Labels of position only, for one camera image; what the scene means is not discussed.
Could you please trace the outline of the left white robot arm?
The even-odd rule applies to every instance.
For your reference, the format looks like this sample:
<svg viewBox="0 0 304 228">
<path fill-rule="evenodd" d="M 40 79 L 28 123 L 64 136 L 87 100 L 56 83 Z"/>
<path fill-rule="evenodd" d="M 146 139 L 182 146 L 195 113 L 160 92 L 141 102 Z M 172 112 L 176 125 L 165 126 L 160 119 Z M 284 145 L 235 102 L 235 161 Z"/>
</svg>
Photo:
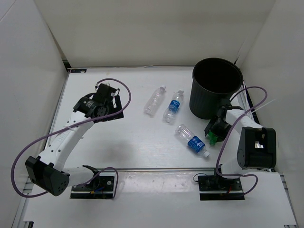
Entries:
<svg viewBox="0 0 304 228">
<path fill-rule="evenodd" d="M 123 118 L 119 95 L 91 93 L 82 97 L 74 106 L 68 126 L 56 133 L 50 145 L 36 158 L 25 162 L 31 182 L 47 193 L 58 196 L 73 186 L 89 190 L 100 189 L 100 172 L 89 165 L 66 169 L 65 163 L 84 134 L 98 122 Z"/>
</svg>

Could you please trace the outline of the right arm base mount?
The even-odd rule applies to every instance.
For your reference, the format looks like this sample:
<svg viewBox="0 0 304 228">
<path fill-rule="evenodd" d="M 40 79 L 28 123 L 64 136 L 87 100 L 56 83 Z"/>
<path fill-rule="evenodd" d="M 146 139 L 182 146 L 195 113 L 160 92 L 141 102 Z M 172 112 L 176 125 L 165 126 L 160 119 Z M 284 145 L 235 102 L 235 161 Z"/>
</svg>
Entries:
<svg viewBox="0 0 304 228">
<path fill-rule="evenodd" d="M 193 181 L 199 185 L 200 201 L 244 200 L 244 192 L 240 178 L 224 177 L 198 173 Z"/>
</svg>

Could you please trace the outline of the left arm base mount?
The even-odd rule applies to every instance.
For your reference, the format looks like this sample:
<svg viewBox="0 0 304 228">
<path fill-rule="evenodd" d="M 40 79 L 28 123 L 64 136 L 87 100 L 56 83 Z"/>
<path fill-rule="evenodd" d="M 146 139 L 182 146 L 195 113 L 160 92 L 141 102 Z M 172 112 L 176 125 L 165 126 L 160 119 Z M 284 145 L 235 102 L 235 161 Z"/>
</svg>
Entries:
<svg viewBox="0 0 304 228">
<path fill-rule="evenodd" d="M 117 175 L 114 170 L 105 171 L 90 183 L 72 187 L 70 199 L 113 200 L 117 191 Z"/>
</svg>

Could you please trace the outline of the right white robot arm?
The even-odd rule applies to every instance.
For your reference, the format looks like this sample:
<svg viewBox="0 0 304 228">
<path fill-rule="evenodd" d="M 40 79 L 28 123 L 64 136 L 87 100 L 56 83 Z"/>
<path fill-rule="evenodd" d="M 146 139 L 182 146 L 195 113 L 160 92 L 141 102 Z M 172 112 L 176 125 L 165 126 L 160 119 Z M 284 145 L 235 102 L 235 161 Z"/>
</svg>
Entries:
<svg viewBox="0 0 304 228">
<path fill-rule="evenodd" d="M 210 145 L 228 142 L 233 130 L 240 135 L 235 158 L 216 165 L 213 184 L 219 190 L 226 189 L 230 179 L 254 170 L 272 169 L 276 165 L 276 131 L 257 124 L 248 116 L 242 117 L 243 113 L 243 108 L 223 99 L 204 130 Z"/>
</svg>

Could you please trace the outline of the green plastic soda bottle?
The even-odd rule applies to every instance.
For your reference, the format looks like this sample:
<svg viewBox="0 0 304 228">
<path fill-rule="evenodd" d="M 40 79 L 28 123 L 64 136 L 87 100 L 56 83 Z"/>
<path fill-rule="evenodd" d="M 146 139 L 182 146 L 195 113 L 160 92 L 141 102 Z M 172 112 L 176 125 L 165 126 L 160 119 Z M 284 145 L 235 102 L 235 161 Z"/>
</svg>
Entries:
<svg viewBox="0 0 304 228">
<path fill-rule="evenodd" d="M 206 135 L 207 139 L 209 140 L 209 144 L 211 146 L 214 146 L 217 142 L 218 142 L 218 136 L 216 136 L 213 132 L 211 132 L 210 130 L 208 130 L 207 135 Z"/>
</svg>

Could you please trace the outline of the Pocari Sweat clear bottle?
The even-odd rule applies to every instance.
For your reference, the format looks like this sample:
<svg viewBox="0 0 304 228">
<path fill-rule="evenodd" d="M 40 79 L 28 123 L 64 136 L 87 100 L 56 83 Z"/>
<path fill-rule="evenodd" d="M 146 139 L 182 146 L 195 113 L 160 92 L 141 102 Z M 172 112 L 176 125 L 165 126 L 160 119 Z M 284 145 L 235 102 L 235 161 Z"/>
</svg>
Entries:
<svg viewBox="0 0 304 228">
<path fill-rule="evenodd" d="M 205 143 L 184 124 L 176 128 L 175 136 L 197 156 L 209 157 L 210 153 L 206 150 Z"/>
</svg>

